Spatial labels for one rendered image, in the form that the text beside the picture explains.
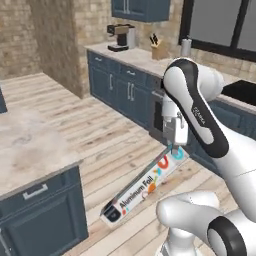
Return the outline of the white paper towel roll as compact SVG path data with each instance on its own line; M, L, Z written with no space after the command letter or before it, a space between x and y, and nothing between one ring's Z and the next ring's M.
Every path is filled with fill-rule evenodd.
M183 57L189 57L191 55L191 39L183 39L181 42L181 53L180 55Z

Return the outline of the black and silver coffee machine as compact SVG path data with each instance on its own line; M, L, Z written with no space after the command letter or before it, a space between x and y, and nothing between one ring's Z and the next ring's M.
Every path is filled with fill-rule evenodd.
M110 51L121 52L136 46L135 27L131 24L110 24L107 26L107 33L116 37L116 43L107 46Z

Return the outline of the blue base cupboard run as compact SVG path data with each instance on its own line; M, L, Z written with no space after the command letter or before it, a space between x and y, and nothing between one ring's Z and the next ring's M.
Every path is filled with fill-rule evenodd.
M148 130L152 76L92 50L87 58L91 94Z

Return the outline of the blue wall cupboard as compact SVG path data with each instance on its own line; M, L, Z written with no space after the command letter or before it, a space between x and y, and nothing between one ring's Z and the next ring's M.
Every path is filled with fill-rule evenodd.
M146 23L169 20L171 0L111 0L112 16Z

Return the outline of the dark blue cabinet corner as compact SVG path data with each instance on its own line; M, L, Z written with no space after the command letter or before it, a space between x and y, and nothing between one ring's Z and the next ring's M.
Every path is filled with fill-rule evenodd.
M1 90L1 87L0 87L0 114L6 113L7 111L8 110L7 110L7 107L6 107L5 99L4 99L4 96L2 94L2 90Z

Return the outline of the wooden knife block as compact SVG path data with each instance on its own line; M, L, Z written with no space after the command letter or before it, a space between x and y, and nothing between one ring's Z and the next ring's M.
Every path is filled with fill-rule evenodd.
M155 33L150 36L151 53L154 60L162 60L169 57L166 43L159 39Z

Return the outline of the blue cupboard door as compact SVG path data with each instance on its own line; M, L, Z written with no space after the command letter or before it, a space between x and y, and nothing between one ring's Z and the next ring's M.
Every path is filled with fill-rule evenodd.
M55 196L0 224L0 256L61 256L88 237L83 200Z

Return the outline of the black oven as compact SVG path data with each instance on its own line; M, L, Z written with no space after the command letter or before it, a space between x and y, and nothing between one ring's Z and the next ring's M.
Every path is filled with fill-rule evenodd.
M148 77L148 82L151 88L150 96L150 112L149 121L150 128L149 134L162 144L166 145L166 138L163 136L163 117L162 117L162 101L164 96L164 91L161 88L162 79L150 75Z

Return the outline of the black framed window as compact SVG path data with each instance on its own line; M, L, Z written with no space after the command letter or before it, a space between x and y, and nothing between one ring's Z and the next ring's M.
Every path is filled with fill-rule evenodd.
M179 41L256 62L256 0L184 0Z

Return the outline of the blue drawer front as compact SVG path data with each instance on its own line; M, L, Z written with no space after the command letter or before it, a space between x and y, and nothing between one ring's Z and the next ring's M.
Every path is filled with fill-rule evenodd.
M42 187L42 184L47 184L48 190L40 195L37 195L29 200L24 200L23 193L32 193ZM10 196L4 200L0 200L0 220L7 218L9 215L15 212L27 208L28 206L37 203L49 196L55 195L57 192L69 188L73 185L80 183L79 167L75 166L63 173L50 177L49 179L35 184L26 190L23 190L17 194Z

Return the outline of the aluminium foil box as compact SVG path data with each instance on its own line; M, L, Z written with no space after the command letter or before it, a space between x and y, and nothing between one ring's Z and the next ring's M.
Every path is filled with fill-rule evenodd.
M113 227L143 202L189 155L181 148L176 154L164 149L101 210L100 218Z

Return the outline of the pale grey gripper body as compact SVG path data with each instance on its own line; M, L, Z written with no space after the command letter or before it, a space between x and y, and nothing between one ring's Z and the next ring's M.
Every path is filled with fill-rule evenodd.
M183 115L178 112L176 117L166 117L163 120L163 136L167 143L184 146L188 141L188 124Z

